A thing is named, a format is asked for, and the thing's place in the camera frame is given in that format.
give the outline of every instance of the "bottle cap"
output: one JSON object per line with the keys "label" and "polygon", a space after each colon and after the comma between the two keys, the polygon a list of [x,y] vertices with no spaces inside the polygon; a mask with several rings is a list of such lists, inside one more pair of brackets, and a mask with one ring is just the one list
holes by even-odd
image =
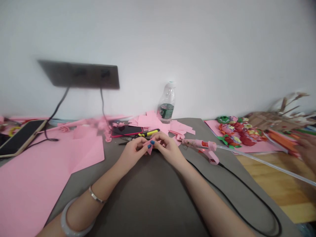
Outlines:
{"label": "bottle cap", "polygon": [[175,88],[175,86],[176,86],[176,83],[175,83],[175,82],[173,82],[173,81],[169,81],[169,82],[168,82],[168,87],[170,87],[170,88]]}

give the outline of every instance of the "wall socket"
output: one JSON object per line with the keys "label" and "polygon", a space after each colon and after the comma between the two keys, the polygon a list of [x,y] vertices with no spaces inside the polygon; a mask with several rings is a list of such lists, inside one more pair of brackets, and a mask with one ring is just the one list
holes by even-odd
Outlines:
{"label": "wall socket", "polygon": [[67,63],[38,60],[54,86],[119,89],[119,72],[115,65]]}

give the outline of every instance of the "wooden floor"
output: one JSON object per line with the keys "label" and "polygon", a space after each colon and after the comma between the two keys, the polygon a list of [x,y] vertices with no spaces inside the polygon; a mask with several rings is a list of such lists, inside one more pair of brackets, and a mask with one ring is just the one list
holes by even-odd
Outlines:
{"label": "wooden floor", "polygon": [[[255,157],[316,182],[314,173],[293,156],[277,152]],[[294,223],[316,221],[316,187],[248,157],[238,155],[237,158]]]}

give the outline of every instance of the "bottle label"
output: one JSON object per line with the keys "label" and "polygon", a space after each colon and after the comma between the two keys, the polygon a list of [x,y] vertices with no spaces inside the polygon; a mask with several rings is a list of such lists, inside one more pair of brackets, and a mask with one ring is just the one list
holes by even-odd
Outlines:
{"label": "bottle label", "polygon": [[174,106],[172,104],[162,104],[160,106],[160,115],[163,119],[170,119],[172,117]]}

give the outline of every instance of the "silver bracelet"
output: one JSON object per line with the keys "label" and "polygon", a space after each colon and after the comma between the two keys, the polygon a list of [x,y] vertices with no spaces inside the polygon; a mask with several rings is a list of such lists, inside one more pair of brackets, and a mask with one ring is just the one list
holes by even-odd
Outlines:
{"label": "silver bracelet", "polygon": [[89,192],[90,192],[90,194],[91,194],[91,196],[92,196],[92,198],[93,198],[94,200],[96,200],[96,201],[98,201],[98,202],[100,202],[100,203],[105,203],[105,202],[106,202],[106,201],[103,201],[103,200],[99,199],[99,198],[92,192],[91,186],[89,187]]}
{"label": "silver bracelet", "polygon": [[66,221],[66,215],[67,215],[67,211],[68,208],[70,207],[70,205],[76,200],[77,198],[74,198],[73,200],[71,200],[64,208],[62,216],[60,218],[60,222],[62,225],[62,229],[63,232],[66,234],[67,237],[84,237],[86,234],[88,234],[88,232],[92,229],[95,220],[92,222],[92,224],[85,230],[81,231],[81,232],[76,232],[73,231],[72,229],[69,228],[69,226],[67,225],[67,221]]}

